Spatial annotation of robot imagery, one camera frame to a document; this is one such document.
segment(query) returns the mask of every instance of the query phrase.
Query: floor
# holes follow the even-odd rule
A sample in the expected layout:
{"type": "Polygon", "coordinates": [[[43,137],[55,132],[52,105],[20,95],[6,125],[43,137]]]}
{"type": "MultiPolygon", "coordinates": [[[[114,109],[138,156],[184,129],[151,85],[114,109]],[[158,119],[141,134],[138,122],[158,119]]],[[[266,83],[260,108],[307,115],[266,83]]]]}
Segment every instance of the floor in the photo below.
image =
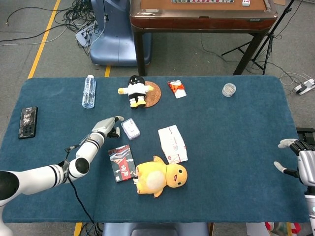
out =
{"type": "MultiPolygon", "coordinates": [[[[69,7],[71,2],[62,0],[59,9],[69,7]]],[[[10,18],[9,25],[7,25],[5,22],[10,12],[26,6],[52,9],[54,4],[55,1],[49,0],[0,1],[0,40],[29,37],[42,32],[46,29],[51,16],[49,11],[25,9],[14,14],[10,18]]],[[[287,24],[299,4],[299,0],[293,3],[292,11],[285,17],[279,29],[282,29],[287,24]]],[[[277,8],[279,13],[282,13],[284,7],[277,6],[277,8]]],[[[273,52],[269,61],[280,66],[285,72],[305,73],[315,77],[314,11],[315,4],[302,2],[297,13],[282,32],[282,39],[274,40],[273,52]]],[[[49,33],[48,40],[55,38],[62,31],[62,27],[52,30],[49,33]]],[[[250,38],[249,35],[242,34],[202,34],[204,48],[217,54],[237,47],[247,42],[250,38]]],[[[15,41],[15,43],[36,43],[41,40],[42,36],[29,40],[15,41]]],[[[0,45],[0,143],[21,85],[29,75],[38,48],[39,45],[0,45]]],[[[204,51],[200,43],[200,34],[198,33],[154,34],[153,58],[148,66],[148,73],[152,76],[231,75],[237,65],[237,61],[241,58],[241,53],[235,51],[226,55],[225,58],[235,62],[224,62],[213,53],[204,51]]],[[[251,73],[261,73],[260,70],[251,69],[251,66],[251,64],[248,65],[248,70],[251,73]]],[[[55,41],[46,43],[34,77],[83,77],[88,74],[104,76],[104,73],[105,67],[94,65],[82,49],[78,48],[74,40],[74,33],[66,30],[55,41]]],[[[112,67],[110,76],[130,76],[136,73],[136,67],[112,67]]],[[[268,64],[266,74],[280,77],[282,73],[278,67],[268,64]]],[[[285,78],[283,82],[289,84],[291,80],[285,78]]],[[[297,84],[283,87],[288,94],[287,99],[296,126],[315,127],[315,92],[310,91],[302,96],[290,93],[294,85],[297,84]]],[[[73,235],[75,225],[72,223],[33,223],[10,224],[10,227],[19,236],[69,236],[73,235]]],[[[245,236],[246,227],[245,224],[216,224],[214,235],[245,236]]]]}

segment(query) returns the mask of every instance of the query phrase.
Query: plastic bottle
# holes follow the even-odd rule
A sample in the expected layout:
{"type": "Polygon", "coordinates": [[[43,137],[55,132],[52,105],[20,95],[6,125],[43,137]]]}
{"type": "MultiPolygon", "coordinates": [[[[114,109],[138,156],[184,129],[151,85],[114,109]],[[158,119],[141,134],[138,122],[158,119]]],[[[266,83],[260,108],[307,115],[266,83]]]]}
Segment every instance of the plastic bottle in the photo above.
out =
{"type": "Polygon", "coordinates": [[[85,79],[82,106],[84,108],[93,108],[95,104],[96,80],[93,75],[88,75],[85,79]]]}

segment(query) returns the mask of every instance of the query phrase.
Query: yellow duck plush toy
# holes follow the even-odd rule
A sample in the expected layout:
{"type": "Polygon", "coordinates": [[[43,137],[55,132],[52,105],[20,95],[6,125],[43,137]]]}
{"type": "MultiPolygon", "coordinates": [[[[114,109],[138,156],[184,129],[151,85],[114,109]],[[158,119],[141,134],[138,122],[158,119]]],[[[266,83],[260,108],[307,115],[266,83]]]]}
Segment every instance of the yellow duck plush toy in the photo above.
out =
{"type": "Polygon", "coordinates": [[[166,165],[158,156],[153,161],[145,162],[136,167],[138,179],[133,179],[137,185],[138,194],[153,194],[155,198],[161,195],[165,186],[177,188],[187,180],[186,169],[178,164],[166,165]]]}

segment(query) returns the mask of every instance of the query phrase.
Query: stuffed toy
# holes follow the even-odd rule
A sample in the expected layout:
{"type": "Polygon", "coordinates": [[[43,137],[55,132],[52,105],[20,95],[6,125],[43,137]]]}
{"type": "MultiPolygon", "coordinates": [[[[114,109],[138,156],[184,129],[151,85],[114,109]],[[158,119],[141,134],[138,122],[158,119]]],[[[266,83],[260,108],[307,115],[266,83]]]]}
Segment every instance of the stuffed toy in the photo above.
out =
{"type": "Polygon", "coordinates": [[[146,101],[144,100],[146,93],[153,91],[151,85],[144,85],[144,79],[141,76],[133,75],[130,77],[127,88],[119,88],[119,94],[128,94],[130,101],[130,107],[132,109],[137,109],[139,107],[144,107],[146,101]]]}
{"type": "Polygon", "coordinates": [[[133,179],[137,185],[138,194],[153,194],[155,198],[161,195],[165,186],[181,187],[186,183],[187,171],[178,164],[166,165],[158,156],[153,161],[145,162],[136,167],[136,176],[133,179]]]}

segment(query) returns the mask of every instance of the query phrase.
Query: smartphone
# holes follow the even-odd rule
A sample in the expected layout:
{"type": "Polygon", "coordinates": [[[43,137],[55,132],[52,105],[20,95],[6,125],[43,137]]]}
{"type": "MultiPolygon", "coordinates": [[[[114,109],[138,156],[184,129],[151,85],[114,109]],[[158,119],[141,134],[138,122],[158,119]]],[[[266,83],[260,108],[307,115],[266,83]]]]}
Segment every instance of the smartphone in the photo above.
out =
{"type": "Polygon", "coordinates": [[[19,139],[35,137],[37,110],[37,107],[26,107],[22,109],[19,128],[19,139]]]}

